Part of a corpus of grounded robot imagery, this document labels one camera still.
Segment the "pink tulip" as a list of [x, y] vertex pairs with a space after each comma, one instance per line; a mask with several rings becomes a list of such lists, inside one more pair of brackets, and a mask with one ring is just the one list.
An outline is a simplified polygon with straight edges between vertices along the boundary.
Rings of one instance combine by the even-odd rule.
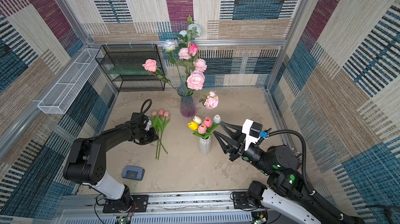
[[199, 134], [205, 134], [207, 132], [206, 125], [205, 124], [199, 125], [197, 131], [198, 131]]
[[156, 125], [156, 123], [155, 123], [155, 116], [157, 115], [157, 111], [152, 111], [151, 112], [151, 117], [150, 117], [150, 120], [152, 121], [152, 126], [155, 128], [155, 125]]
[[162, 123], [161, 123], [161, 127], [160, 127], [160, 129], [161, 129], [161, 137], [160, 137], [160, 140], [161, 140], [161, 148], [160, 148], [160, 152], [159, 152], [159, 158], [160, 158], [160, 153], [161, 153], [162, 150], [163, 150], [166, 154], [168, 154], [166, 148], [164, 147], [164, 145], [163, 145], [163, 143], [162, 143], [162, 139], [163, 139], [164, 130], [165, 130], [166, 126], [168, 125], [168, 123], [170, 122], [169, 116], [170, 116], [170, 112], [169, 112], [169, 111], [164, 111], [164, 119], [163, 119], [163, 121], [162, 121]]
[[157, 148], [156, 148], [156, 159], [159, 160], [159, 152], [160, 152], [160, 148], [161, 148], [161, 123], [163, 122], [164, 119], [164, 110], [161, 109], [159, 110], [159, 112], [157, 113], [157, 115], [155, 116], [155, 130], [157, 132], [158, 135], [158, 141], [157, 141]]

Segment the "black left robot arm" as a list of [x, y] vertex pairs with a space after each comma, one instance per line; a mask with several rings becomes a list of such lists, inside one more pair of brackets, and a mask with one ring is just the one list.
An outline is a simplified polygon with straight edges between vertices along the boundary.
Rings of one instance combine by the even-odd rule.
[[106, 169], [106, 153], [123, 142], [145, 146], [158, 140], [151, 120], [146, 116], [152, 100], [142, 104], [139, 113], [131, 119], [97, 136], [78, 138], [71, 146], [64, 171], [64, 179], [86, 185], [105, 197], [106, 213], [128, 213], [133, 210], [134, 200], [127, 185], [114, 179]]

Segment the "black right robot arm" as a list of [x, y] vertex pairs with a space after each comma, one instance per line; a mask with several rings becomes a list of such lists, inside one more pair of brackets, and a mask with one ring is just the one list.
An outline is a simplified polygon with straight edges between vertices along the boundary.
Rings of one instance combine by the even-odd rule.
[[[234, 197], [237, 207], [248, 210], [268, 208], [301, 224], [363, 224], [360, 217], [349, 216], [327, 201], [309, 182], [306, 173], [306, 142], [294, 130], [263, 130], [260, 123], [246, 120], [243, 126], [221, 123], [225, 133], [214, 132], [230, 161], [238, 158], [268, 177], [267, 183], [252, 181], [245, 196]], [[260, 148], [263, 141], [279, 134], [297, 136], [302, 151], [296, 155], [289, 146]]]

